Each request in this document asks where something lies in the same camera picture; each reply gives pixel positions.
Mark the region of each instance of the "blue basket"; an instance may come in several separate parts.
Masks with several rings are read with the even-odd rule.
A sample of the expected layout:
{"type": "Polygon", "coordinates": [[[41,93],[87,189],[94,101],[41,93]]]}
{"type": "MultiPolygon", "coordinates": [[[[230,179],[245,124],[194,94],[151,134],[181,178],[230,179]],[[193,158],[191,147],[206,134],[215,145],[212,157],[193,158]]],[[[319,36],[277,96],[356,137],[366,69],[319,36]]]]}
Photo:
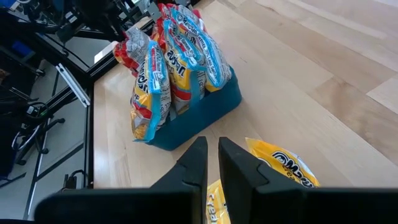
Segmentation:
{"type": "Polygon", "coordinates": [[[232,79],[224,88],[210,93],[195,106],[190,107],[186,112],[161,127],[156,131],[155,138],[147,144],[173,151],[235,109],[242,101],[242,95],[235,72],[232,68],[231,71],[232,79]]]}

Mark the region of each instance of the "chip bag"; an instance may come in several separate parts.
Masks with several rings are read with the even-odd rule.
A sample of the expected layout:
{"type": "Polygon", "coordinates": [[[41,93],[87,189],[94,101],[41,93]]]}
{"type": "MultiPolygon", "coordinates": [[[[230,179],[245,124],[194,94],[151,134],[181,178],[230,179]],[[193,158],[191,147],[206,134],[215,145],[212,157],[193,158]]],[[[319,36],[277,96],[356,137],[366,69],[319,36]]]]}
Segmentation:
{"type": "Polygon", "coordinates": [[[170,9],[171,20],[203,52],[206,61],[206,89],[220,90],[231,79],[232,73],[218,44],[203,32],[189,17],[174,8],[170,9]]]}
{"type": "MultiPolygon", "coordinates": [[[[246,144],[252,155],[286,177],[304,187],[320,186],[317,178],[298,155],[256,139],[246,138],[246,144]]],[[[221,181],[217,180],[207,188],[206,216],[208,223],[230,223],[226,210],[221,181]]]]}
{"type": "Polygon", "coordinates": [[[199,27],[200,30],[206,32],[205,23],[201,19],[200,13],[197,9],[194,9],[191,11],[191,10],[189,10],[189,8],[187,8],[183,5],[174,5],[174,4],[170,4],[170,3],[167,4],[167,7],[169,9],[174,8],[175,10],[177,10],[184,16],[187,16],[189,19],[192,20],[192,22],[195,23],[196,26],[199,27]]]}
{"type": "Polygon", "coordinates": [[[207,223],[231,223],[226,209],[226,202],[221,180],[217,180],[207,187],[206,199],[207,223]]]}
{"type": "Polygon", "coordinates": [[[166,42],[164,39],[163,21],[165,19],[170,19],[171,12],[170,9],[163,3],[158,3],[157,7],[159,8],[162,16],[156,20],[150,38],[159,44],[164,53],[166,51],[166,42]]]}
{"type": "Polygon", "coordinates": [[[148,142],[164,124],[171,105],[170,82],[158,44],[148,43],[133,89],[131,127],[136,141],[148,142]]]}
{"type": "Polygon", "coordinates": [[[150,38],[137,27],[131,27],[125,34],[127,39],[114,46],[113,55],[119,63],[131,70],[134,77],[137,77],[137,69],[145,60],[150,38]]]}
{"type": "Polygon", "coordinates": [[[206,68],[198,63],[204,58],[171,20],[164,21],[164,29],[173,104],[182,114],[205,96],[206,68]]]}

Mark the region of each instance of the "red snack bag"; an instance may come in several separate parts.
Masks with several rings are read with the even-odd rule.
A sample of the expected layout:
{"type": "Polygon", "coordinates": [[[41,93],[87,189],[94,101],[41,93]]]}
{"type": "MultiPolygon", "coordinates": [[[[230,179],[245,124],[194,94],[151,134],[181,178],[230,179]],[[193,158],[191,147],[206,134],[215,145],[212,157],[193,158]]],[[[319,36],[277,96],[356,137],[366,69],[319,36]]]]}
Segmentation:
{"type": "Polygon", "coordinates": [[[170,9],[163,3],[159,3],[157,5],[159,8],[162,17],[156,20],[154,28],[152,30],[151,39],[156,41],[159,44],[160,49],[162,49],[163,53],[166,51],[166,42],[164,40],[164,28],[163,28],[163,21],[165,19],[170,18],[170,9]]]}
{"type": "Polygon", "coordinates": [[[134,77],[137,77],[137,70],[145,60],[150,38],[137,27],[131,27],[125,35],[127,39],[114,47],[113,55],[119,63],[131,70],[134,77]]]}

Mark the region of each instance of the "black metal frame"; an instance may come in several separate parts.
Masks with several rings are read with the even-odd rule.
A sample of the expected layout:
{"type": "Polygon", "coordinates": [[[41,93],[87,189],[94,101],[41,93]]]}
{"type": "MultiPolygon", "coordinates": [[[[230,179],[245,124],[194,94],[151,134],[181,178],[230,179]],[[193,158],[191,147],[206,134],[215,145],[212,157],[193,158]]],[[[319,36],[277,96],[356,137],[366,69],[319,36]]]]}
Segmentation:
{"type": "MultiPolygon", "coordinates": [[[[154,21],[151,20],[142,26],[141,30],[143,30],[147,35],[151,35],[153,25],[154,21]]],[[[36,32],[44,31],[44,26],[28,27],[26,23],[18,22],[15,20],[15,18],[10,17],[9,19],[0,20],[0,27],[2,27],[4,30],[7,30],[4,35],[11,35],[13,38],[19,39],[52,65],[56,66],[61,63],[63,66],[68,68],[70,73],[75,77],[81,87],[86,90],[86,93],[90,97],[91,105],[95,100],[95,81],[97,81],[118,64],[112,52],[110,52],[99,62],[90,67],[87,71],[84,71],[59,50],[48,44],[43,38],[36,34],[36,32]]],[[[92,30],[81,30],[75,36],[109,40],[107,35],[92,30]]],[[[74,92],[72,92],[69,87],[64,88],[47,102],[47,106],[49,108],[48,113],[54,114],[61,107],[71,103],[73,99],[75,99],[74,92]]],[[[87,174],[87,178],[84,179],[83,185],[89,189],[94,187],[93,115],[93,106],[88,106],[86,108],[85,138],[83,143],[85,148],[85,172],[87,174]]]]}

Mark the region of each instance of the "brand logo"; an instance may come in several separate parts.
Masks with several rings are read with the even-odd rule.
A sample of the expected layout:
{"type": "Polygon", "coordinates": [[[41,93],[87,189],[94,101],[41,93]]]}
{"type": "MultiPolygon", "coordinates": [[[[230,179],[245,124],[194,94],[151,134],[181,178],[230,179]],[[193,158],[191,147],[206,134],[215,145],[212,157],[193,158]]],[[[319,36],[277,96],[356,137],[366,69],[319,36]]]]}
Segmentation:
{"type": "Polygon", "coordinates": [[[142,63],[139,75],[137,78],[137,86],[140,90],[148,93],[148,78],[145,76],[145,62],[142,63]]]}
{"type": "Polygon", "coordinates": [[[183,16],[181,15],[181,14],[177,14],[177,21],[182,21],[182,19],[183,19],[183,16]]]}
{"type": "Polygon", "coordinates": [[[303,175],[303,172],[300,170],[300,166],[284,152],[277,151],[274,152],[272,156],[292,171],[293,175],[300,179],[300,183],[304,187],[314,187],[313,183],[303,175]]]}
{"type": "Polygon", "coordinates": [[[176,72],[178,73],[178,75],[180,75],[181,77],[183,77],[183,74],[185,72],[185,67],[183,65],[181,65],[181,63],[178,61],[178,58],[176,56],[176,54],[174,53],[173,50],[169,50],[166,53],[167,59],[168,61],[174,65],[176,72]]]}

